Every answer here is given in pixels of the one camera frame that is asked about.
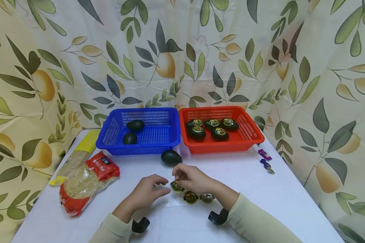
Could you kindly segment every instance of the human hand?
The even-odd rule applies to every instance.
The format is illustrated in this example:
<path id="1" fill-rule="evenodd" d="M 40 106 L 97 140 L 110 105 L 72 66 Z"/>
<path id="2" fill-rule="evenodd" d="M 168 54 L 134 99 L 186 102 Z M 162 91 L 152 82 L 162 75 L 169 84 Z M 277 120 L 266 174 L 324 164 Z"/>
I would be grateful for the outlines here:
<path id="1" fill-rule="evenodd" d="M 188 166 L 181 163 L 173 168 L 172 176 L 179 180 L 177 182 L 178 186 L 199 194 L 213 193 L 216 182 L 218 182 L 203 173 L 196 166 Z"/>
<path id="2" fill-rule="evenodd" d="M 169 194 L 169 188 L 155 188 L 155 184 L 165 185 L 168 182 L 167 179 L 157 174 L 143 177 L 131 194 L 114 210 L 113 215 L 128 223 L 136 210 L 149 207 L 156 199 Z"/>

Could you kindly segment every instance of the plastic basket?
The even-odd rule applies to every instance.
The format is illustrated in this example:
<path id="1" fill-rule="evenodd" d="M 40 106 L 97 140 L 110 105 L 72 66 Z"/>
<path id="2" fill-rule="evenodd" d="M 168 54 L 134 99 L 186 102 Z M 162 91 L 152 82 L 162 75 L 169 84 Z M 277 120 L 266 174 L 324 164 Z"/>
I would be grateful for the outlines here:
<path id="1" fill-rule="evenodd" d="M 137 134 L 137 143 L 123 145 L 123 136 L 131 132 L 132 120 L 145 123 Z M 112 155 L 162 154 L 180 143 L 180 124 L 175 108 L 128 108 L 113 110 L 105 120 L 96 146 Z"/>
<path id="2" fill-rule="evenodd" d="M 265 140 L 261 130 L 239 106 L 183 108 L 179 113 L 182 138 L 191 154 L 245 151 L 253 144 L 262 143 Z M 205 126 L 203 126 L 206 132 L 204 140 L 196 141 L 187 134 L 185 123 L 190 120 L 198 118 L 203 122 L 208 119 L 218 119 L 221 121 L 226 117 L 232 118 L 239 125 L 236 131 L 227 131 L 229 134 L 227 141 L 215 141 L 211 136 L 211 131 L 205 128 Z"/>

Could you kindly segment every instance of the yellow package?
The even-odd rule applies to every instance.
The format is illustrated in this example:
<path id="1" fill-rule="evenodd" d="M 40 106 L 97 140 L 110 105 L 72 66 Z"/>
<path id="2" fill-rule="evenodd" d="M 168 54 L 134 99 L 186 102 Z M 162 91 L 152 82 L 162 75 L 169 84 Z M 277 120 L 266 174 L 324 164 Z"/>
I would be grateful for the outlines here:
<path id="1" fill-rule="evenodd" d="M 100 130 L 91 130 L 88 132 L 59 169 L 54 180 L 49 182 L 50 186 L 60 186 L 73 169 L 80 167 L 89 158 L 96 148 L 96 140 L 99 133 Z"/>

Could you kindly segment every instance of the curtain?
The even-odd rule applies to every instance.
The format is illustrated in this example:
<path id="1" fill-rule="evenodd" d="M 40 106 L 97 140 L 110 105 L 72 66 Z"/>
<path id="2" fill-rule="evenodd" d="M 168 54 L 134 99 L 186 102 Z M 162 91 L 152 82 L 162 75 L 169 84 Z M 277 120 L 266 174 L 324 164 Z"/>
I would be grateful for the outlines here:
<path id="1" fill-rule="evenodd" d="M 0 0 L 0 243 L 111 110 L 226 105 L 365 242 L 365 0 Z"/>

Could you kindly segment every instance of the beige sleeve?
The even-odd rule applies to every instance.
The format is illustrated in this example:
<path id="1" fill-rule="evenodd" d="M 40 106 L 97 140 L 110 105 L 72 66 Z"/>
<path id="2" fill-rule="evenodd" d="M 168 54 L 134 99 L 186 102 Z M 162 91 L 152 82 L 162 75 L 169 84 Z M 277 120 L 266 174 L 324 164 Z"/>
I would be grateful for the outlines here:
<path id="1" fill-rule="evenodd" d="M 239 194 L 230 210 L 228 223 L 251 243 L 302 243 L 285 225 Z"/>
<path id="2" fill-rule="evenodd" d="M 132 223 L 132 219 L 130 222 L 124 223 L 109 214 L 88 243 L 128 243 L 132 233 Z"/>

